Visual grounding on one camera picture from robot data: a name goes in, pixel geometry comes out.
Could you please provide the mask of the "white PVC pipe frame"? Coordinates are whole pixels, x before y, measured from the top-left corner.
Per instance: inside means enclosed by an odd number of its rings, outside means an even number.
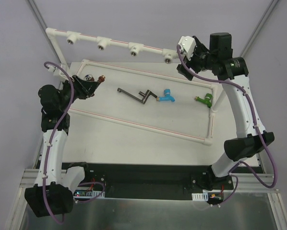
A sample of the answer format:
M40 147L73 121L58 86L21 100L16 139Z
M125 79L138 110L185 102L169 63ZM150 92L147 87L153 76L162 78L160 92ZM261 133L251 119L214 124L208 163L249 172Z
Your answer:
M139 43L132 43L132 42L127 43L127 42L112 40L110 38L86 35L86 34L82 34L82 33L78 33L78 32L72 32L72 31L61 31L61 30L57 30L57 29L53 29L53 28L47 28L46 34L47 34L48 38L50 39L50 41L54 47L54 50L59 57L61 65L66 67L67 70L69 70L70 68L68 67L67 62L66 62L66 60L62 54L62 51L58 45L58 42L56 40L56 36L66 37L68 43L75 43L77 40L84 40L84 41L90 41L90 42L97 42L98 47L101 47L102 49L106 48L107 46L119 46L119 47L123 47L123 48L128 48L132 52L135 48L137 48L140 51L161 54L164 57L171 55L173 58L177 58L177 53L174 50L160 49L160 48L146 46L144 44L139 44ZM172 82L192 85L192 86L196 86L196 87L201 87L201 88L207 88L207 89L210 89L212 91L212 93L217 94L217 87L213 84L197 82L197 81L187 81L187 80L183 80L183 79L168 76L168 75L152 73L152 72L148 72L148 71L131 69L131 68L125 68L125 67L100 63L100 62L94 62L94 61L90 61L88 59L82 60L76 73L80 74L83 71L83 69L87 66L100 67L100 68L109 69L109 70L117 70L120 72L131 73L131 74L135 74L138 76L147 76L150 78L172 81ZM214 112L213 110L210 110L208 113L209 124L208 124L208 129L207 129L207 137L205 137L205 138L190 136L190 135L186 135L183 133L178 133L178 132L173 132L173 131L169 131L169 130L165 130L165 129L160 129L160 128L157 128L154 126L146 126L143 124L134 123L134 122L127 121L127 120L121 120L118 118L105 116L105 115L101 115L101 114L96 114L96 113L92 113L92 112L88 112L88 111L84 111L84 110L80 110L80 109L71 108L70 112L73 114L89 116L89 117L93 117L95 119L104 120L107 122L112 122L112 123L116 123L116 124L120 124L120 125L124 125L124 126L129 126L129 127L133 127L133 128L147 130L150 132L155 132L155 133L163 134L163 135L170 136L170 137L180 138L180 139L184 139L184 140L190 140L190 141L193 141L196 143L201 143L201 144L206 145L206 146L211 146L213 143L213 125L214 125L214 117L216 115L216 112Z

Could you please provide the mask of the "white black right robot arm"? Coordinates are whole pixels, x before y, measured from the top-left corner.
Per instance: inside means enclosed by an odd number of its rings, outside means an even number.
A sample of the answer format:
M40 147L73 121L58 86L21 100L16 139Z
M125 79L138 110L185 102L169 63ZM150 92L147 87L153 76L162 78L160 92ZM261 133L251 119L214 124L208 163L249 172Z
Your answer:
M210 70L217 78L210 82L220 83L226 93L236 124L237 137L224 142L224 153L206 173L197 180L198 186L206 190L217 189L235 167L244 164L247 158L265 150L270 157L268 145L275 136L262 124L255 108L251 90L249 71L244 58L233 57L230 33L210 35L209 47L195 36L182 36L177 44L177 54L181 63L179 74L189 81L199 76L199 72Z

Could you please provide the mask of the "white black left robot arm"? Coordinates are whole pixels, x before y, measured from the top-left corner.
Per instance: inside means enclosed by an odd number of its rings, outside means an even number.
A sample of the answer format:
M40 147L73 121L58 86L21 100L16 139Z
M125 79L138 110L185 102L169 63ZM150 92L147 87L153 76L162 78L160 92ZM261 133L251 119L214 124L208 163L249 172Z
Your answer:
M62 157L69 134L71 118L68 110L71 104L77 99L93 97L104 80L103 75L98 80L89 77L82 80L73 75L60 90L53 85L45 85L38 91L42 105L43 150L34 185L24 193L38 218L70 213L77 186L87 186L93 181L86 162L71 163L66 174L62 175Z

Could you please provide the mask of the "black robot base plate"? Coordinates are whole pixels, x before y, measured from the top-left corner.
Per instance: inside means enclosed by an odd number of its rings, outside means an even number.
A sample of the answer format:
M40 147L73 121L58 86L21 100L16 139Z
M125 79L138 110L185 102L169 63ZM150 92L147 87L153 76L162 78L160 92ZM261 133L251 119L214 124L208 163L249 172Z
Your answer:
M208 166L142 165L69 162L59 168L83 166L88 174L84 181L97 182L94 189L104 186L106 198L190 200L202 192Z

